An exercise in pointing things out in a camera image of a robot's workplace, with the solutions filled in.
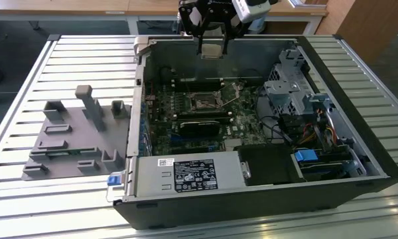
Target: gray plastic block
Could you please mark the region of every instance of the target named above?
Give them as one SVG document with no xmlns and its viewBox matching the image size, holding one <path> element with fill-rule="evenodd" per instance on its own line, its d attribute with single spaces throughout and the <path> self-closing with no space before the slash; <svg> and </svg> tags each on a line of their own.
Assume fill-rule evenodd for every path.
<svg viewBox="0 0 398 239">
<path fill-rule="evenodd" d="M 48 168 L 41 163 L 33 163 L 29 166 L 25 165 L 24 173 L 31 177 L 44 176 L 48 173 Z"/>
<path fill-rule="evenodd" d="M 44 106 L 44 114 L 49 121 L 64 121 L 61 112 L 65 112 L 66 108 L 61 101 L 48 101 Z"/>
<path fill-rule="evenodd" d="M 68 124 L 56 124 L 45 127 L 44 133 L 53 134 L 53 133 L 68 133 L 72 131 L 72 127 Z"/>
<path fill-rule="evenodd" d="M 114 119 L 128 118 L 128 112 L 125 110 L 124 101 L 113 101 L 110 110 Z"/>
<path fill-rule="evenodd" d="M 56 103 L 48 105 L 58 111 L 65 124 L 60 120 L 45 119 L 21 179 L 108 175 L 124 170 L 130 106 L 118 104 L 101 107 L 101 121 L 106 130 L 98 131 L 93 118 L 84 115 L 84 107 L 64 109 Z M 121 112 L 125 111 L 128 117 L 114 118 L 112 107 L 116 106 L 124 106 Z"/>
<path fill-rule="evenodd" d="M 77 165 L 78 170 L 85 174 L 94 173 L 96 171 L 100 170 L 100 167 L 93 159 L 80 160 L 77 163 L 78 163 Z"/>
<path fill-rule="evenodd" d="M 120 156 L 118 151 L 113 151 L 112 157 L 109 157 L 108 152 L 104 151 L 101 155 L 101 162 L 109 171 L 117 171 L 124 165 L 124 158 Z"/>
<path fill-rule="evenodd" d="M 66 147 L 68 147 L 68 142 L 65 140 L 41 141 L 37 146 L 39 149 L 58 149 Z"/>
<path fill-rule="evenodd" d="M 92 87 L 89 85 L 77 86 L 74 91 L 76 97 L 84 102 L 86 117 L 93 120 L 97 131 L 105 130 L 105 125 L 102 122 L 102 111 L 98 101 L 92 98 Z"/>
</svg>

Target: barcode sticker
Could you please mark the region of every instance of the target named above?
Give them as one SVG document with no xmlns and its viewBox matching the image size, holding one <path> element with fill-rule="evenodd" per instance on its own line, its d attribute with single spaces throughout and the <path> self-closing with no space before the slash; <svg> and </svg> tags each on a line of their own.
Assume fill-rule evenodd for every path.
<svg viewBox="0 0 398 239">
<path fill-rule="evenodd" d="M 174 159 L 173 158 L 160 158 L 158 159 L 158 166 L 173 166 Z"/>
</svg>

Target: table leg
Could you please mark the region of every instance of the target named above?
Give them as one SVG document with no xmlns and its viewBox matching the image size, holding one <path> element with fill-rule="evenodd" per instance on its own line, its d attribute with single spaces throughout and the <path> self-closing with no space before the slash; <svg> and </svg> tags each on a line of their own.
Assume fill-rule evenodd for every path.
<svg viewBox="0 0 398 239">
<path fill-rule="evenodd" d="M 40 30 L 39 21 L 28 21 L 33 30 Z"/>
<path fill-rule="evenodd" d="M 304 35 L 314 35 L 320 22 L 321 22 L 322 17 L 313 17 L 310 21 L 306 24 L 305 30 L 304 30 Z"/>
<path fill-rule="evenodd" d="M 138 17 L 137 16 L 128 16 L 126 17 L 126 22 L 128 22 L 128 28 L 130 31 L 130 35 L 138 35 Z"/>
</svg>

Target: yellow wire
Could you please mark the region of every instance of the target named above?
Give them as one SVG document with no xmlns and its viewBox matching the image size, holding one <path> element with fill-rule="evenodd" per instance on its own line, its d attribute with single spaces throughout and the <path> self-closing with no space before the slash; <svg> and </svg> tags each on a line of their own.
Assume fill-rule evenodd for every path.
<svg viewBox="0 0 398 239">
<path fill-rule="evenodd" d="M 312 135 L 310 136 L 308 136 L 308 138 L 306 139 L 304 139 L 301 142 L 300 142 L 300 144 L 304 144 L 304 143 L 306 143 L 308 141 L 310 141 L 312 140 L 312 138 L 316 136 L 316 132 L 314 133 L 312 133 Z"/>
<path fill-rule="evenodd" d="M 332 133 L 332 140 L 336 138 L 336 135 L 334 135 L 334 132 L 333 132 L 333 129 L 332 128 L 326 128 L 329 131 L 330 131 L 330 133 Z"/>
</svg>

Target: green circuit board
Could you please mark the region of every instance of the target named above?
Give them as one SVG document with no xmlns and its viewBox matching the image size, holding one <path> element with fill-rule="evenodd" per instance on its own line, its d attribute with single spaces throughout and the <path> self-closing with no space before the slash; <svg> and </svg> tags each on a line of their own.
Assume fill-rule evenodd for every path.
<svg viewBox="0 0 398 239">
<path fill-rule="evenodd" d="M 228 151 L 228 139 L 240 139 L 242 145 L 266 142 L 254 112 L 257 87 L 244 87 L 237 80 L 224 83 L 225 87 L 214 92 L 176 92 L 170 85 L 164 85 L 146 98 L 153 155 Z M 229 115 L 217 135 L 185 139 L 176 115 L 216 112 Z"/>
</svg>

